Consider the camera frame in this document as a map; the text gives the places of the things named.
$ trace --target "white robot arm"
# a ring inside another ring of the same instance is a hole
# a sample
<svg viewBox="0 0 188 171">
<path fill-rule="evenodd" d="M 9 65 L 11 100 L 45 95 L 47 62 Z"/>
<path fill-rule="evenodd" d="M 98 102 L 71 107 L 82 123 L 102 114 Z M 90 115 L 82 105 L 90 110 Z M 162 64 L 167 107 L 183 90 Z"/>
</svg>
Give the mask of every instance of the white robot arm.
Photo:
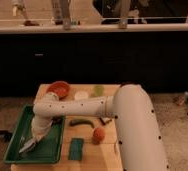
<svg viewBox="0 0 188 171">
<path fill-rule="evenodd" d="M 113 97 L 60 102 L 49 93 L 34 105 L 33 136 L 40 140 L 60 114 L 115 118 L 124 171 L 169 170 L 154 108 L 140 85 L 121 86 Z"/>
</svg>

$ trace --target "black cabinet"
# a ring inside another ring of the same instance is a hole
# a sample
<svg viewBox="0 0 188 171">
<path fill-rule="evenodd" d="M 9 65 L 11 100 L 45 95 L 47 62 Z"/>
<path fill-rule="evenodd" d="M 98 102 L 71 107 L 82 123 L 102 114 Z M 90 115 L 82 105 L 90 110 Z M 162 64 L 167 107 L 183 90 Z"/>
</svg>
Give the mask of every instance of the black cabinet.
<svg viewBox="0 0 188 171">
<path fill-rule="evenodd" d="M 56 80 L 188 91 L 188 31 L 0 35 L 0 96 Z"/>
</svg>

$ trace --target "green cloth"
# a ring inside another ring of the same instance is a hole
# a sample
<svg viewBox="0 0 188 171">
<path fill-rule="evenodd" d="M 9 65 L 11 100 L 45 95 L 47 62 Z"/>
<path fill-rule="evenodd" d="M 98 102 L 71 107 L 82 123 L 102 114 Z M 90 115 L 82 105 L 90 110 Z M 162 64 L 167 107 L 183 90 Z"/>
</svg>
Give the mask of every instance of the green cloth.
<svg viewBox="0 0 188 171">
<path fill-rule="evenodd" d="M 68 160 L 82 160 L 82 148 L 84 140 L 82 138 L 72 138 Z"/>
</svg>

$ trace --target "wooden table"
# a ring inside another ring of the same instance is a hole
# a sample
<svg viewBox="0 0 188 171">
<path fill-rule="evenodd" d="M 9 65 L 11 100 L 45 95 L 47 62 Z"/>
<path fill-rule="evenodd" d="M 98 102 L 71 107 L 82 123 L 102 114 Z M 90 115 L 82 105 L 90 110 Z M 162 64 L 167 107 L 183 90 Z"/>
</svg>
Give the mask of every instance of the wooden table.
<svg viewBox="0 0 188 171">
<path fill-rule="evenodd" d="M 36 103 L 46 92 L 48 84 L 39 87 L 34 103 Z M 69 95 L 64 100 L 72 100 L 78 90 L 87 91 L 90 97 L 93 94 L 94 85 L 70 85 Z M 104 95 L 113 95 L 118 85 L 104 85 Z M 73 118 L 88 118 L 92 120 L 95 127 L 102 127 L 98 118 L 66 116 L 61 158 L 56 164 L 12 164 L 12 171 L 122 171 L 119 148 L 115 145 L 116 128 L 114 121 L 104 126 L 106 137 L 100 145 L 92 143 L 93 128 L 90 125 L 68 126 Z M 72 138 L 80 137 L 84 139 L 82 161 L 68 160 L 69 146 Z"/>
</svg>

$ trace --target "zucchini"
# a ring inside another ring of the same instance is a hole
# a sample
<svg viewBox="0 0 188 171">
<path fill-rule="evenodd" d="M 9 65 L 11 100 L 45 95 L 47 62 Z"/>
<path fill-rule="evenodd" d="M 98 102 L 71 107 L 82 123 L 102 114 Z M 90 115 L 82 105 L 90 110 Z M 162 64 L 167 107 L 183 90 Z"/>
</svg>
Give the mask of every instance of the zucchini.
<svg viewBox="0 0 188 171">
<path fill-rule="evenodd" d="M 88 119 L 72 119 L 69 122 L 70 126 L 76 126 L 76 125 L 81 125 L 81 124 L 88 124 L 92 128 L 94 128 L 94 123 Z"/>
</svg>

